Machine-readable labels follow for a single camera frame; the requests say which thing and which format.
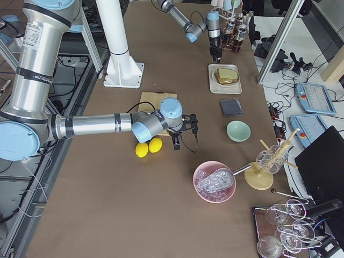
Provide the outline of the bread slice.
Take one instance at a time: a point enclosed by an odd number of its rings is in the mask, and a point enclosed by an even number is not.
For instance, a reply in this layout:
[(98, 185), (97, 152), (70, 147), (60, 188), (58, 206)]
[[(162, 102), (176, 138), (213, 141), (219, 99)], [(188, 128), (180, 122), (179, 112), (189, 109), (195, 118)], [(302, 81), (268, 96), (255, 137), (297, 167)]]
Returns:
[(216, 81), (221, 85), (228, 85), (228, 84), (234, 84), (237, 83), (238, 79), (232, 79), (232, 78), (217, 78)]
[(218, 68), (218, 77), (221, 80), (237, 80), (238, 73), (235, 70), (228, 68)]

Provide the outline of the white plate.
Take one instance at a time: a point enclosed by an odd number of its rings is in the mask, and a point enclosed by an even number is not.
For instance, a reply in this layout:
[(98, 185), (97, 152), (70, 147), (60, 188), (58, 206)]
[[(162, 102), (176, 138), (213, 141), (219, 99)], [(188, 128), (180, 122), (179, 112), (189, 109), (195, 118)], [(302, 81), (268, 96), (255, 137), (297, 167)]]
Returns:
[(214, 71), (214, 78), (217, 83), (223, 86), (231, 86), (239, 80), (238, 73), (229, 68), (217, 68)]

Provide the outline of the cream rabbit tray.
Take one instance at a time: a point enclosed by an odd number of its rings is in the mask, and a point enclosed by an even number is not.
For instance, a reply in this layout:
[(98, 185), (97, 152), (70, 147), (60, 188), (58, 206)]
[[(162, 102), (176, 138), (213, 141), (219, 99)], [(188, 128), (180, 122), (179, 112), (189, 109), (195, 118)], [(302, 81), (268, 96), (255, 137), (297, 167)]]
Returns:
[(240, 82), (240, 76), (237, 83), (231, 86), (223, 86), (220, 85), (215, 81), (214, 78), (214, 71), (217, 68), (229, 68), (235, 70), (237, 73), (239, 73), (238, 68), (234, 64), (210, 64), (208, 65), (208, 72), (209, 72), (209, 87), (210, 91), (214, 94), (241, 94), (242, 88), (241, 88), (241, 82)]

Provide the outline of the wine glass rack tray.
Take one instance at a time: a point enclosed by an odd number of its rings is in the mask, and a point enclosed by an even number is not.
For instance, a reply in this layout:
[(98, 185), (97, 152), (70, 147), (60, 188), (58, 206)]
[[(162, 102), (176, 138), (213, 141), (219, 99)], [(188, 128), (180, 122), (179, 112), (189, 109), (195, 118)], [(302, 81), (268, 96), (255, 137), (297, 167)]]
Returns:
[(290, 198), (269, 207), (254, 207), (253, 216), (259, 257), (295, 257), (321, 247), (316, 222), (307, 215), (307, 199)]

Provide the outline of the tea bottle front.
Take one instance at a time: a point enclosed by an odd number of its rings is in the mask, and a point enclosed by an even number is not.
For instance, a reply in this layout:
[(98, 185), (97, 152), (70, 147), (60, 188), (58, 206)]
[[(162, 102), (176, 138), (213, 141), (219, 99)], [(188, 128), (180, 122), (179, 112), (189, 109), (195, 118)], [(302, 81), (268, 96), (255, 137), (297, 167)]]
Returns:
[(233, 52), (237, 53), (240, 51), (245, 35), (246, 35), (246, 25), (243, 24), (239, 27), (238, 32), (234, 38), (234, 41), (232, 44)]

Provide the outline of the tea bottle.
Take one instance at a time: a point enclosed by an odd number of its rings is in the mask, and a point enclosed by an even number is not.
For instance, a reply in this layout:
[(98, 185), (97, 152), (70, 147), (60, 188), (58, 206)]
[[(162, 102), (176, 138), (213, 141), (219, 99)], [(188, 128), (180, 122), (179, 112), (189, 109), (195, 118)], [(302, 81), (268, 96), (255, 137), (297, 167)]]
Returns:
[(243, 24), (243, 13), (239, 13), (235, 20), (235, 29), (238, 30)]
[(234, 38), (234, 41), (232, 44), (233, 52), (237, 53), (240, 51), (245, 35), (246, 35), (246, 25), (243, 24), (239, 27), (238, 32)]
[(224, 33), (231, 34), (231, 37), (232, 37), (234, 27), (235, 27), (235, 18), (231, 18), (229, 21), (225, 23)]

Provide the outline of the whole yellow lemon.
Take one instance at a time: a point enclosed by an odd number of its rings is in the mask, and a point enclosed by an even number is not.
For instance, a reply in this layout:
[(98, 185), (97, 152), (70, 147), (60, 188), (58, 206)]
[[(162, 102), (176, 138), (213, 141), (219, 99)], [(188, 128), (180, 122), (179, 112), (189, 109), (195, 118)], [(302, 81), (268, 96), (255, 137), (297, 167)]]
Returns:
[(161, 138), (153, 138), (148, 145), (148, 149), (151, 153), (157, 153), (161, 150), (163, 141)]
[(148, 154), (149, 147), (147, 143), (138, 143), (135, 148), (135, 154), (139, 158), (143, 158)]

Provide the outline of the tea bottle right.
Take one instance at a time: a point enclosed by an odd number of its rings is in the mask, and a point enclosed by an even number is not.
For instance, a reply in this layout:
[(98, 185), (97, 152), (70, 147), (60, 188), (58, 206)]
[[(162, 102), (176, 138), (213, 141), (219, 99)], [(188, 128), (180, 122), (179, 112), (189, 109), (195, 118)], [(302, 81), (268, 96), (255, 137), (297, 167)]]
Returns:
[(224, 33), (231, 34), (231, 37), (232, 37), (234, 27), (235, 27), (235, 18), (231, 18), (229, 21), (225, 23)]

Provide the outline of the tea bottle left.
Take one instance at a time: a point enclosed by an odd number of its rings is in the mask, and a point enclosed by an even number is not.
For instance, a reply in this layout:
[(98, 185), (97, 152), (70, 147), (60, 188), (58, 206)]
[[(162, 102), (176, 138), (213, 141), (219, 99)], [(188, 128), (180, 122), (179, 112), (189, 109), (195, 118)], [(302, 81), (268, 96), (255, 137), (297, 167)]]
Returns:
[(235, 29), (238, 30), (243, 24), (243, 13), (239, 13), (235, 20)]

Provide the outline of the pink bowl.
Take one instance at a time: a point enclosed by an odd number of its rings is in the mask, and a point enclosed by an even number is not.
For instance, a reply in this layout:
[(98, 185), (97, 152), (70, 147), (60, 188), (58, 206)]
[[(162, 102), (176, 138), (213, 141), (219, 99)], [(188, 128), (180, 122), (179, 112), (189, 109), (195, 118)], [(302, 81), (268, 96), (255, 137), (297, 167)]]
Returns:
[(193, 185), (198, 195), (210, 203), (225, 202), (236, 190), (232, 171), (218, 161), (200, 164), (193, 174)]

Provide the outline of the wooden cutting board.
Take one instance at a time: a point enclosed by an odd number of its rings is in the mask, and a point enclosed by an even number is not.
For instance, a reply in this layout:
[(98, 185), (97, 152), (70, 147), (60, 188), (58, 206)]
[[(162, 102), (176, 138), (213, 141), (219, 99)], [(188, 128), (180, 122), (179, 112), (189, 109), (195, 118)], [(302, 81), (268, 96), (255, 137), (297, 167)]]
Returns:
[(168, 136), (168, 128), (179, 129), (182, 108), (176, 94), (165, 92), (142, 92), (138, 107), (138, 118), (133, 132), (140, 141), (155, 135)]

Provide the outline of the grey folded cloth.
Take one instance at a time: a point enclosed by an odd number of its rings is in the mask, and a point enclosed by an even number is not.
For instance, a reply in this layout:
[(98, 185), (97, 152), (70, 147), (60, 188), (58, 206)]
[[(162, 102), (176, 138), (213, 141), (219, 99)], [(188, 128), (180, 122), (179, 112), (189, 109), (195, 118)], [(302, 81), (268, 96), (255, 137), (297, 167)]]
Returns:
[(222, 114), (224, 116), (241, 116), (243, 115), (243, 110), (238, 99), (232, 98), (227, 100), (219, 101)]

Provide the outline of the metal ice scoop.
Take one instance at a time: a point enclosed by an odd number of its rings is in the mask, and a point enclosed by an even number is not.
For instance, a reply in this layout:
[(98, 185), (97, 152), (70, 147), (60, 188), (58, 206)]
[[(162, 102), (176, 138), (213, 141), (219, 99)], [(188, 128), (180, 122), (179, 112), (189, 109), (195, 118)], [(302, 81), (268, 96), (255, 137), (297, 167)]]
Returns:
[(235, 181), (235, 175), (244, 172), (245, 170), (249, 169), (251, 165), (245, 165), (244, 167), (235, 170), (232, 172), (230, 169), (221, 168), (216, 171), (216, 181), (215, 186), (218, 190), (223, 190), (230, 188)]

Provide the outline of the clear ice cubes pile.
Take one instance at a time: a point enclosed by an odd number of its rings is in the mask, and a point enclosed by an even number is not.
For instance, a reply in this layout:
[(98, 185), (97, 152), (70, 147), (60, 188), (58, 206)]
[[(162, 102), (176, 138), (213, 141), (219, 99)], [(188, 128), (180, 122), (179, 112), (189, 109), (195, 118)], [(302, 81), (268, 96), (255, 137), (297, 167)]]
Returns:
[(205, 172), (200, 170), (197, 178), (196, 190), (202, 197), (212, 202), (222, 202), (227, 199), (227, 191), (229, 188), (218, 190), (215, 186), (216, 171), (205, 177)]

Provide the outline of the green bowl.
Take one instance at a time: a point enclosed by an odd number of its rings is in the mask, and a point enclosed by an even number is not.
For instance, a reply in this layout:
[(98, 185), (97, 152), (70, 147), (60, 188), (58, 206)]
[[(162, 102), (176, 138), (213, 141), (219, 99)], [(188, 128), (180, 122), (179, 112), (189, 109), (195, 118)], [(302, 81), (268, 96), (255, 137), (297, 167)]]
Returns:
[(250, 135), (251, 130), (249, 126), (242, 121), (232, 121), (226, 127), (227, 136), (234, 142), (246, 141)]

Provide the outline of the wooden mug tree stand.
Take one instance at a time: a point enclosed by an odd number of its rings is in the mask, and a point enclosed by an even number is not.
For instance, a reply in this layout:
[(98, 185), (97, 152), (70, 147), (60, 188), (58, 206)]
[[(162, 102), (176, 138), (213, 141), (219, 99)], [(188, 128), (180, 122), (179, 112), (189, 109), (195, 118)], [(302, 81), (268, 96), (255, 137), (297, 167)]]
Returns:
[[(292, 137), (299, 131), (299, 128), (296, 128), (292, 134), (284, 141), (282, 142), (281, 145), (281, 149), (285, 149), (286, 151), (290, 149), (291, 146), (291, 139)], [(268, 145), (262, 140), (260, 139), (261, 144), (263, 144), (263, 146), (266, 148), (266, 150), (268, 150), (270, 147), (268, 147)], [(296, 165), (285, 161), (284, 163), (294, 167), (294, 168), (298, 168)], [(250, 163), (251, 167), (249, 169), (247, 169), (244, 172), (244, 178), (246, 180), (246, 182), (254, 189), (257, 190), (267, 190), (269, 189), (274, 181), (274, 177), (273, 174), (267, 173), (265, 172), (260, 165), (255, 161), (255, 162), (251, 162)]]

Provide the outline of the glass pitcher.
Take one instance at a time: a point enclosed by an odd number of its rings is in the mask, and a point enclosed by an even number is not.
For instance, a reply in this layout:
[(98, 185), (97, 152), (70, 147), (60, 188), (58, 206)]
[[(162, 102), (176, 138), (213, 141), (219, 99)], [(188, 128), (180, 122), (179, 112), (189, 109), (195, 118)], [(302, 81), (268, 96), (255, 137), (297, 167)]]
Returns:
[(267, 173), (276, 174), (288, 159), (288, 152), (279, 145), (272, 145), (268, 150), (263, 150), (256, 158), (256, 162)]

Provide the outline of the blue teach pendant far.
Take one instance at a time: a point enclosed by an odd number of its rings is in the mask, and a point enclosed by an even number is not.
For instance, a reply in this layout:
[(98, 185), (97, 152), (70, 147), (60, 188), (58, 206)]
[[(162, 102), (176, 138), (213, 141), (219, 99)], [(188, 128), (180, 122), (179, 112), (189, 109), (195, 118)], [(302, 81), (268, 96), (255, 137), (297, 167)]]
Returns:
[(336, 115), (336, 109), (324, 85), (297, 83), (296, 93), (305, 112)]

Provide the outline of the blue teach pendant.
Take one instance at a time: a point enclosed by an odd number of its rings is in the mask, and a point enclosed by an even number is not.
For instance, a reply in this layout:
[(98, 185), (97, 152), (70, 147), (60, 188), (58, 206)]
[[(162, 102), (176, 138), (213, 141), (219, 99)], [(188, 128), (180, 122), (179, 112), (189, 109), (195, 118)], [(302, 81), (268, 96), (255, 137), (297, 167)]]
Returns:
[(296, 136), (304, 148), (307, 148), (328, 128), (318, 114), (291, 115), (289, 122), (294, 130), (300, 129)]
[(305, 112), (336, 115), (336, 109), (324, 85), (297, 83), (296, 93)]

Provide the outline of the blue teach pendant near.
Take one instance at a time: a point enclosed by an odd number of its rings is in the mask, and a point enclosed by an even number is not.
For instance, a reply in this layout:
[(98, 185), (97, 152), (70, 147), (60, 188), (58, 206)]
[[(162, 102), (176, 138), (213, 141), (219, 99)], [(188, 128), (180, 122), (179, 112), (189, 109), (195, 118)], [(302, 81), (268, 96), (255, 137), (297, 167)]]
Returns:
[(304, 148), (307, 148), (328, 128), (318, 114), (291, 115), (289, 122), (294, 130), (300, 129), (296, 136)]

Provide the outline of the black laptop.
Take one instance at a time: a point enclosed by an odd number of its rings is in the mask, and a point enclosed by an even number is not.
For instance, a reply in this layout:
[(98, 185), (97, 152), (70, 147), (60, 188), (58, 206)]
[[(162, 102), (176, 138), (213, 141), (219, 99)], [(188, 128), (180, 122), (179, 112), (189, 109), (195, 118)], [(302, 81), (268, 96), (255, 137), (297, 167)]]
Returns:
[(296, 158), (306, 191), (317, 202), (343, 200), (343, 137), (330, 126)]

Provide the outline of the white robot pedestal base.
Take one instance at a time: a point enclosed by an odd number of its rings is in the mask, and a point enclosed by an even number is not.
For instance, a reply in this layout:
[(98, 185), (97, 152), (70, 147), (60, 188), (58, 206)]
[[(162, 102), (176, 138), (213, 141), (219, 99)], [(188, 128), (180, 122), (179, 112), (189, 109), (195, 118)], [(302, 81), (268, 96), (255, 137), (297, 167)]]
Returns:
[(144, 64), (135, 62), (129, 52), (119, 1), (100, 1), (99, 13), (110, 51), (104, 86), (140, 88)]

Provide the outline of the aluminium frame post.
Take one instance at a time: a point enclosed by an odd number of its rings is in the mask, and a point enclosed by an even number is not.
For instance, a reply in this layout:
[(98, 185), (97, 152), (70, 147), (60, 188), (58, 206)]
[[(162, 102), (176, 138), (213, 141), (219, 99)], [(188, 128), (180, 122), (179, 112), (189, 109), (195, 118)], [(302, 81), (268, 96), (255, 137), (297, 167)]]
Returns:
[(284, 43), (284, 40), (286, 38), (286, 36), (288, 35), (294, 20), (296, 19), (302, 5), (304, 3), (304, 0), (293, 0), (291, 2), (291, 5), (288, 9), (288, 11), (286, 12), (286, 15), (284, 17), (284, 19), (282, 20), (277, 33), (276, 33), (276, 37), (275, 40), (268, 52), (268, 55), (266, 57), (266, 60), (263, 64), (263, 67), (261, 68), (259, 75), (257, 76), (257, 83), (259, 85), (263, 84), (263, 81), (266, 77), (266, 75), (268, 74), (268, 72), (270, 71), (281, 47), (282, 44)]

